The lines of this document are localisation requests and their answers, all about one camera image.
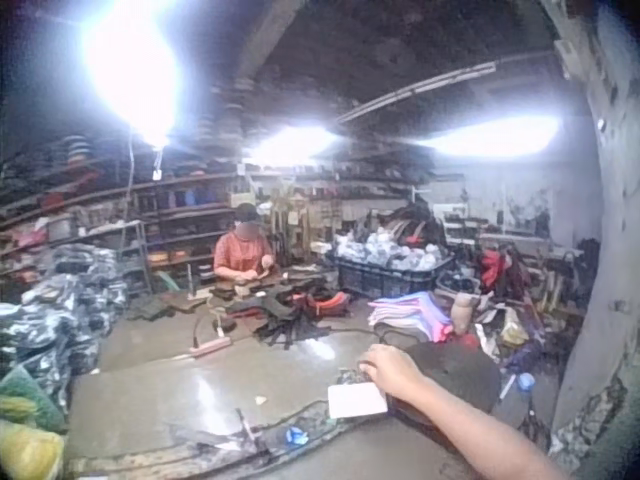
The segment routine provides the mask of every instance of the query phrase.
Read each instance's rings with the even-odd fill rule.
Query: red shirt
[[[269,242],[262,235],[253,240],[245,240],[230,232],[216,243],[213,254],[213,268],[227,267],[238,272],[255,270],[262,273],[262,257],[273,255]]]

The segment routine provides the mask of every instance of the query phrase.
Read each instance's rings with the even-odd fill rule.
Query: person
[[[519,432],[422,375],[405,352],[388,345],[373,345],[359,366],[382,391],[429,417],[483,478],[569,478]]]
[[[256,280],[275,263],[269,242],[260,232],[260,215],[250,203],[236,208],[235,228],[216,244],[213,272],[219,277],[246,283]]]

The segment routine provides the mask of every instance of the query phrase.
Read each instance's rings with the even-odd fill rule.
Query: hat
[[[262,225],[262,219],[255,205],[250,203],[241,203],[236,207],[236,222]]]

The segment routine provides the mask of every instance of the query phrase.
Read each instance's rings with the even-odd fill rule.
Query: basket
[[[369,298],[395,298],[409,293],[433,290],[440,272],[454,266],[453,257],[443,260],[435,268],[426,272],[393,270],[341,257],[335,257],[334,261],[338,267],[340,288]]]

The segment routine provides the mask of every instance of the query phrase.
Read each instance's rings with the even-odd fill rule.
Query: hand
[[[246,272],[242,272],[240,274],[240,279],[250,282],[251,280],[255,280],[258,278],[258,272],[255,270],[247,270]]]
[[[361,358],[360,370],[385,393],[409,401],[426,378],[411,357],[388,345],[372,345]]]
[[[273,255],[265,255],[264,257],[262,257],[262,268],[264,268],[265,270],[269,270],[271,267],[273,267],[273,264]]]

